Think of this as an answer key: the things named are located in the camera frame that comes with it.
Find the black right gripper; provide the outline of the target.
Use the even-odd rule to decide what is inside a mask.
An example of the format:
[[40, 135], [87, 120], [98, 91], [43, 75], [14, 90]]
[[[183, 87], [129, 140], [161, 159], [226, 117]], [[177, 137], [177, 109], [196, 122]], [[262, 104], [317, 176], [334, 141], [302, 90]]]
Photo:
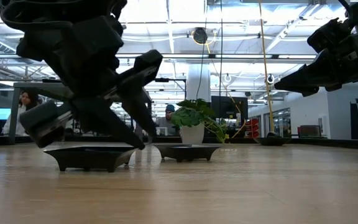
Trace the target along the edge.
[[274, 84], [277, 90], [314, 95], [321, 87], [331, 91], [358, 82], [358, 33], [346, 19], [331, 19], [315, 30], [307, 43], [317, 53], [313, 63], [301, 67]]

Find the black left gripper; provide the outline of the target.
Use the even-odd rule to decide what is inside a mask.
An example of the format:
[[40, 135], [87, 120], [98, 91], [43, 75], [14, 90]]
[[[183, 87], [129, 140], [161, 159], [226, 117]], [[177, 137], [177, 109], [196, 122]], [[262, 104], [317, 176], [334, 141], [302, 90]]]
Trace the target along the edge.
[[110, 109], [115, 97], [149, 136], [156, 137], [156, 126], [142, 89], [156, 77], [163, 56], [158, 50], [149, 50], [135, 58], [132, 68], [118, 73], [116, 54], [123, 45], [121, 35], [122, 26], [113, 16], [24, 32], [17, 54], [45, 61], [72, 92], [62, 106], [47, 102], [20, 116], [39, 148], [60, 140], [66, 121], [76, 118], [83, 131], [111, 135], [117, 141], [143, 149], [145, 144]]

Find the brown box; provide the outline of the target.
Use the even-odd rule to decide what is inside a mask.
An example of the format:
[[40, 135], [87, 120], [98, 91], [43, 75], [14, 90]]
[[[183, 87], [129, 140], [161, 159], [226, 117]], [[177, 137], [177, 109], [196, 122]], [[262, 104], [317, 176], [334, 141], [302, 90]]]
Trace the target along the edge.
[[299, 138], [320, 138], [321, 128], [319, 125], [301, 125], [298, 128]]

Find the rounded black mini plate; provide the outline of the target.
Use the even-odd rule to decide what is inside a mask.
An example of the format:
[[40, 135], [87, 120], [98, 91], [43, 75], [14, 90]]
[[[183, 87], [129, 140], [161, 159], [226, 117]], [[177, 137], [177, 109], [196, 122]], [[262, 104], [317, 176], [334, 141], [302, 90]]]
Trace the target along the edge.
[[254, 138], [254, 141], [262, 146], [282, 146], [290, 142], [291, 138], [269, 137], [269, 138]]

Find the red storage bins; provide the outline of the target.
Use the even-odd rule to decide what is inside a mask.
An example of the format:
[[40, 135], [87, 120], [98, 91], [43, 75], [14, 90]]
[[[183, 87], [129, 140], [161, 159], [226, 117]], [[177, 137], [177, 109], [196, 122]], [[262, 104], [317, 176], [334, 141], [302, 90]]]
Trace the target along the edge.
[[259, 137], [259, 119], [252, 118], [246, 121], [245, 137], [258, 138]]

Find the black monitor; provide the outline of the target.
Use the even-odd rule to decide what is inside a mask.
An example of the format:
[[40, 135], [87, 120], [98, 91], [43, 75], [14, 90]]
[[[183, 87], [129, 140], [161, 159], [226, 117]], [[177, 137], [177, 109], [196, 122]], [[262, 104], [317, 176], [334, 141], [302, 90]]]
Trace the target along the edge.
[[229, 118], [240, 114], [241, 119], [248, 118], [248, 98], [230, 96], [212, 96], [211, 109], [216, 118]]

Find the person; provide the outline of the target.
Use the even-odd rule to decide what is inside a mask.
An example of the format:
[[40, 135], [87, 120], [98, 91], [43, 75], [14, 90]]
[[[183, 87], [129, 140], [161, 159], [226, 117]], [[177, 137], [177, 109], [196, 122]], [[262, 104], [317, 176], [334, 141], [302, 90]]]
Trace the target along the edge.
[[41, 104], [41, 100], [39, 99], [39, 95], [30, 90], [24, 90], [21, 93], [20, 100], [18, 102], [17, 109], [17, 122], [16, 122], [16, 136], [26, 136], [27, 133], [20, 122], [20, 115], [25, 111], [28, 111], [36, 106]]
[[156, 125], [161, 128], [167, 129], [168, 136], [177, 136], [179, 135], [179, 129], [172, 123], [172, 115], [175, 112], [175, 107], [173, 105], [167, 105], [165, 108], [165, 116], [157, 118]]

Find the small square black mini plate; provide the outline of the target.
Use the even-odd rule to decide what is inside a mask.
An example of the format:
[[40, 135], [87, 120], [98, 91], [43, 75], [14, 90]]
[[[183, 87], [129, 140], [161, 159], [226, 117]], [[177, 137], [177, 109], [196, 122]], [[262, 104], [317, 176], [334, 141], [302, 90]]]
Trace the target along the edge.
[[129, 164], [135, 151], [132, 146], [77, 146], [44, 150], [44, 153], [57, 161], [60, 172], [67, 168], [115, 172], [117, 167]]
[[219, 146], [196, 144], [154, 144], [159, 150], [162, 159], [169, 157], [177, 162], [193, 161], [195, 159], [211, 160], [213, 153]]

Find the green potted plant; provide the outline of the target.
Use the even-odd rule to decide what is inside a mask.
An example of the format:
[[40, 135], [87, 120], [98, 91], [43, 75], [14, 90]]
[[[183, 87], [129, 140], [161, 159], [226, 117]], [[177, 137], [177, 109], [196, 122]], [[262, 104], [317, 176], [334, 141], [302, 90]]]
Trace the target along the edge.
[[202, 144], [205, 130], [218, 142], [225, 143], [229, 139], [225, 120], [216, 121], [214, 111], [204, 99], [183, 100], [177, 105], [179, 109], [172, 114], [172, 123], [180, 128], [183, 144]]

